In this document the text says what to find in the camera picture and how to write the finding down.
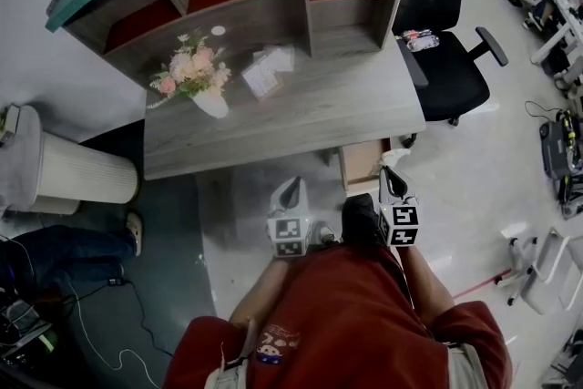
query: maroon t-shirt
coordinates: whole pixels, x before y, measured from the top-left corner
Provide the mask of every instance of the maroon t-shirt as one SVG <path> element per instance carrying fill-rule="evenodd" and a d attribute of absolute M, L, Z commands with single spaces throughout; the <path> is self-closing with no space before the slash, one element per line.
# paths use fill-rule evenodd
<path fill-rule="evenodd" d="M 192 321 L 164 389 L 203 388 L 235 360 L 245 332 L 218 318 Z M 427 330 L 409 299 L 401 267 L 387 249 L 336 247 L 290 270 L 282 297 L 250 356 L 252 389 L 301 387 L 447 388 L 447 348 L 476 349 L 489 389 L 508 388 L 511 366 L 502 334 L 482 302 L 457 305 Z"/>

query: black office chair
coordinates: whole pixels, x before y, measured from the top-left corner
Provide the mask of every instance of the black office chair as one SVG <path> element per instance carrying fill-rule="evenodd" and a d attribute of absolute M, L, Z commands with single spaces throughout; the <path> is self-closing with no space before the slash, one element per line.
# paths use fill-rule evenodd
<path fill-rule="evenodd" d="M 414 78 L 425 120 L 449 120 L 455 127 L 460 116 L 490 97 L 474 61 L 489 51 L 500 66 L 508 63 L 504 51 L 485 28 L 476 29 L 483 42 L 469 52 L 453 33 L 445 31 L 457 24 L 461 4 L 462 0 L 401 0 L 393 26 L 396 35 L 409 29 L 430 28 L 439 37 L 439 46 L 432 49 L 411 53 L 404 43 L 399 47 Z M 415 140 L 413 134 L 403 144 L 410 148 Z"/>

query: drawer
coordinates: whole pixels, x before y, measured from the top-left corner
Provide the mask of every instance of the drawer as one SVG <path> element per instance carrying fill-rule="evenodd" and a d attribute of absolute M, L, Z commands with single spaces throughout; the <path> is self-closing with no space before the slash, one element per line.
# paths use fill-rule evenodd
<path fill-rule="evenodd" d="M 340 168 L 347 196 L 379 189 L 377 163 L 383 153 L 390 149 L 389 138 L 340 148 Z"/>

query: red floor line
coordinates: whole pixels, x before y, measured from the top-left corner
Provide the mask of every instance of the red floor line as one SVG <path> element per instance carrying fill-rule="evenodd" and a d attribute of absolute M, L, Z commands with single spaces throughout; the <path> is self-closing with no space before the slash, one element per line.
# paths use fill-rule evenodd
<path fill-rule="evenodd" d="M 490 279 L 486 279 L 485 281 L 478 283 L 477 285 L 475 285 L 471 289 L 467 289 L 466 291 L 459 292 L 457 295 L 454 295 L 454 300 L 455 299 L 458 299 L 460 297 L 463 297 L 464 295 L 467 295 L 468 293 L 475 292 L 476 290 L 481 289 L 485 285 L 488 285 L 490 282 L 493 282 L 496 279 L 496 277 L 505 276 L 505 275 L 507 275 L 509 273 L 510 273 L 510 270 L 507 269 L 507 270 L 505 270 L 503 272 L 500 272 L 499 274 L 491 277 Z"/>

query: white vase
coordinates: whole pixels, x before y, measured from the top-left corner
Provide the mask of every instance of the white vase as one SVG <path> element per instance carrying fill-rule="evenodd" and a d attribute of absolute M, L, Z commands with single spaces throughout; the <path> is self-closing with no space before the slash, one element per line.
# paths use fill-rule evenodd
<path fill-rule="evenodd" d="M 227 106 L 227 102 L 221 95 L 210 93 L 209 91 L 201 91 L 192 100 L 212 117 L 224 118 L 229 114 L 229 106 Z"/>

